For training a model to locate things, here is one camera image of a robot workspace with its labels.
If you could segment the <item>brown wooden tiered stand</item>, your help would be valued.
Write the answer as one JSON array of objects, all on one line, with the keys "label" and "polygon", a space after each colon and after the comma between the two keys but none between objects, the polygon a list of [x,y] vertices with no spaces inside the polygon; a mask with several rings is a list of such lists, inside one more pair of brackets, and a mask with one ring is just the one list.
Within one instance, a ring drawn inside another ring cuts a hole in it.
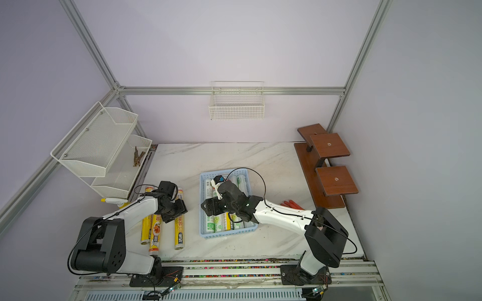
[{"label": "brown wooden tiered stand", "polygon": [[328,133],[320,124],[300,127],[303,142],[294,144],[313,203],[317,207],[345,207],[344,196],[358,188],[346,166],[333,166],[328,160],[350,156],[338,134]]}]

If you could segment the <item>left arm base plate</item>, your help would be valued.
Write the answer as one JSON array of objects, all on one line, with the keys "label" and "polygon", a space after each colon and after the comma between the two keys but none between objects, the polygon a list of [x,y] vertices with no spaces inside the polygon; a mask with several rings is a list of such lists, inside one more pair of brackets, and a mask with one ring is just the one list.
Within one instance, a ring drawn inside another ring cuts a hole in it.
[{"label": "left arm base plate", "polygon": [[147,275],[134,274],[129,282],[130,287],[173,287],[183,276],[183,267],[160,267]]}]

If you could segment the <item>yellow red chef wrap roll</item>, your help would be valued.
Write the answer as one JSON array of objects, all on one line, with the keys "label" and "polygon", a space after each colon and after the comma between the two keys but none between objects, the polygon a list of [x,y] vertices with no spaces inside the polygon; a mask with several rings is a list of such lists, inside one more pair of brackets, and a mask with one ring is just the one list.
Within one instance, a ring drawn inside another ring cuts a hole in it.
[{"label": "yellow red chef wrap roll", "polygon": [[160,214],[154,214],[151,223],[151,236],[149,242],[149,255],[156,257],[159,254],[160,234],[162,228],[162,217]]}]

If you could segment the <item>lower white mesh shelf basket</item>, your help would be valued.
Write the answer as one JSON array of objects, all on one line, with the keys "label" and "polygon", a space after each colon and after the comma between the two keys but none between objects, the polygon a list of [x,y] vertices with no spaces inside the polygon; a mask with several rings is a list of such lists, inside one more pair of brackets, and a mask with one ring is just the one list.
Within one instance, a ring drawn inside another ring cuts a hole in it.
[{"label": "lower white mesh shelf basket", "polygon": [[[150,139],[130,135],[107,175],[103,178],[95,178],[90,187],[102,198],[128,199],[151,144]],[[138,167],[133,166],[135,147],[138,148],[139,153],[146,152]]]}]

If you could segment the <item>white mesh shelf basket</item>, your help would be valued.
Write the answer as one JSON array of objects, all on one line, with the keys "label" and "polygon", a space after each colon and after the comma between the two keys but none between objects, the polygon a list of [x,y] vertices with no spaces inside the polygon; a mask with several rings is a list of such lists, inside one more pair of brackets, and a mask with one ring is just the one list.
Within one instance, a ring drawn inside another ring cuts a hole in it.
[{"label": "white mesh shelf basket", "polygon": [[103,178],[138,123],[138,114],[97,102],[50,155],[79,178]]},{"label": "white mesh shelf basket", "polygon": [[[107,175],[103,178],[95,178],[90,187],[102,198],[128,199],[151,144],[150,139],[130,135]],[[139,153],[146,152],[138,167],[133,166],[135,147],[138,148]]]}]

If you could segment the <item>light blue plastic basket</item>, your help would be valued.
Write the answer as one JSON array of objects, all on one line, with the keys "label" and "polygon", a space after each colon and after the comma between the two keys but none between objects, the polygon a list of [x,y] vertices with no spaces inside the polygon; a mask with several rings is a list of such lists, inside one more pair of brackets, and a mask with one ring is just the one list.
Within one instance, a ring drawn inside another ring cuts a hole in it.
[{"label": "light blue plastic basket", "polygon": [[[233,169],[225,169],[225,170],[219,170],[219,171],[210,171],[210,172],[205,172],[205,173],[202,173],[200,174],[200,177],[199,177],[199,180],[200,180],[200,204],[202,204],[204,202],[205,199],[205,180],[206,179],[213,179],[215,176],[218,176],[218,175],[223,175],[224,177],[227,177],[229,178],[229,176],[231,175],[241,175],[241,174],[245,174],[247,176],[247,180],[248,180],[248,190],[249,190],[249,193],[251,194],[252,192],[252,189],[251,189],[251,184],[250,184],[250,181],[249,181],[249,174],[248,174],[248,170],[246,168],[240,168],[240,169],[237,169],[237,170],[233,170]],[[242,233],[250,233],[250,232],[254,232],[257,228],[258,228],[258,225],[255,224],[254,227],[252,228],[246,228],[244,227],[243,229],[239,229],[239,230],[230,230],[230,231],[225,231],[225,232],[220,232],[220,233],[211,233],[211,234],[206,234],[206,231],[205,231],[205,227],[206,227],[206,214],[205,212],[203,211],[203,209],[200,210],[200,236],[203,237],[203,238],[217,238],[217,237],[226,237],[226,236],[230,236],[230,235],[239,235],[239,234],[242,234]]]}]

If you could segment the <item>yellow blue label wrap roll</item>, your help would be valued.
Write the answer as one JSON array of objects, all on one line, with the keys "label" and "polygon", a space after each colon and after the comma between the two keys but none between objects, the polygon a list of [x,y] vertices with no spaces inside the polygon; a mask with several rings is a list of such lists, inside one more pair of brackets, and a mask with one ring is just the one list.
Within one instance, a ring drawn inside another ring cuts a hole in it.
[{"label": "yellow blue label wrap roll", "polygon": [[177,217],[174,221],[174,249],[182,250],[184,248],[184,214]]}]

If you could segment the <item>brown clips in basket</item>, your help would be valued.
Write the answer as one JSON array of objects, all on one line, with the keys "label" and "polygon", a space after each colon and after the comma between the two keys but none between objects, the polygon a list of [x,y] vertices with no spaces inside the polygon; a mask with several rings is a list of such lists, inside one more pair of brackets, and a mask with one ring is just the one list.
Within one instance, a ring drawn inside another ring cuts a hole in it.
[{"label": "brown clips in basket", "polygon": [[145,154],[146,154],[145,151],[142,151],[139,153],[138,148],[137,147],[134,148],[134,160],[133,160],[134,167],[138,167],[141,165],[141,161]]}]

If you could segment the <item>red rubber glove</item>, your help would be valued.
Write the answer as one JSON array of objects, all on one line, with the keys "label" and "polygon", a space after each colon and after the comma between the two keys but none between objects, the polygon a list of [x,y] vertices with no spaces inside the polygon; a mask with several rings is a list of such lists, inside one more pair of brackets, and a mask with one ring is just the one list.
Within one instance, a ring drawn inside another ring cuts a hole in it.
[{"label": "red rubber glove", "polygon": [[281,206],[284,206],[284,207],[288,207],[288,208],[293,208],[293,209],[297,209],[297,210],[303,210],[303,208],[295,203],[293,200],[289,200],[289,201],[284,201],[281,203]]}]

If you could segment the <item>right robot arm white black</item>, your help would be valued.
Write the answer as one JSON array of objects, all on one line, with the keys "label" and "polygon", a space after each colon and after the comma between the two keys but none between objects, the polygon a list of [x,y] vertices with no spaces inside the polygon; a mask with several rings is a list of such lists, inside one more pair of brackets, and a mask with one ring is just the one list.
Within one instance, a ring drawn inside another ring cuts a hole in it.
[{"label": "right robot arm white black", "polygon": [[347,242],[348,231],[326,208],[301,210],[250,195],[231,182],[215,185],[217,196],[201,203],[207,216],[235,214],[243,222],[268,224],[291,231],[305,238],[309,249],[300,259],[299,268],[310,276],[323,267],[338,268]]}]

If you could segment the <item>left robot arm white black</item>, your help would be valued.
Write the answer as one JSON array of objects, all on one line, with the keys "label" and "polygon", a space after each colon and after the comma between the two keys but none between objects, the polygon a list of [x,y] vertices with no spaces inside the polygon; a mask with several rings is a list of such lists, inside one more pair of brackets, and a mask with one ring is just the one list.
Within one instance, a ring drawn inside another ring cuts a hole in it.
[{"label": "left robot arm white black", "polygon": [[152,214],[159,215],[164,223],[185,214],[187,207],[177,198],[178,192],[176,184],[162,181],[156,189],[141,194],[138,200],[123,209],[85,219],[68,255],[69,272],[73,275],[79,272],[86,275],[150,274],[156,265],[154,257],[128,251],[126,235]]}]

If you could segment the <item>white green grape wrap roll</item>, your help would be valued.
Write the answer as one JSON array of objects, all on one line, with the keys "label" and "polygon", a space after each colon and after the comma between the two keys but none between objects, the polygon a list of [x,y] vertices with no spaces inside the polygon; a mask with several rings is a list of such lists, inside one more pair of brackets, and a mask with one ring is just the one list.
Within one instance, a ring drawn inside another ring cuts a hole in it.
[{"label": "white green grape wrap roll", "polygon": [[215,232],[220,233],[220,232],[225,232],[227,229],[227,223],[226,223],[226,217],[225,213],[218,214],[213,217],[214,223],[215,223]]}]

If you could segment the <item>upper white mesh shelf basket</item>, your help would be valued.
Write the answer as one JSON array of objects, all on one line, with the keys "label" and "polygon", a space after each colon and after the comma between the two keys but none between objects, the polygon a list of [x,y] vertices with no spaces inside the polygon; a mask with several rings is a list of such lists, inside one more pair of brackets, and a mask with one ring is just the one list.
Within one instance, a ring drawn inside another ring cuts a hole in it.
[{"label": "upper white mesh shelf basket", "polygon": [[97,102],[50,155],[79,178],[103,178],[138,123],[138,114]]}]

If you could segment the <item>yellow icon wrap roll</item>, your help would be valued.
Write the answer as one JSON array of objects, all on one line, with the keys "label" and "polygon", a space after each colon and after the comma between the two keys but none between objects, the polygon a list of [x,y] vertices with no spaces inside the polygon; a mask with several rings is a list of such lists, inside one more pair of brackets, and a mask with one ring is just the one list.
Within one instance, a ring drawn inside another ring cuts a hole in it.
[{"label": "yellow icon wrap roll", "polygon": [[141,244],[148,245],[151,241],[152,215],[146,216],[141,223]]}]

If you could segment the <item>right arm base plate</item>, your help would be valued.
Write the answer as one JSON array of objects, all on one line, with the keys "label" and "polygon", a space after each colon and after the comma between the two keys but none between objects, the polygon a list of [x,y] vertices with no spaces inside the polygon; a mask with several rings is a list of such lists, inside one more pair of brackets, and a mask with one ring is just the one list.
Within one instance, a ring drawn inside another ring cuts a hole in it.
[{"label": "right arm base plate", "polygon": [[304,271],[300,265],[281,265],[279,268],[283,285],[330,285],[332,283],[331,273],[326,266],[320,268],[316,275]]}]

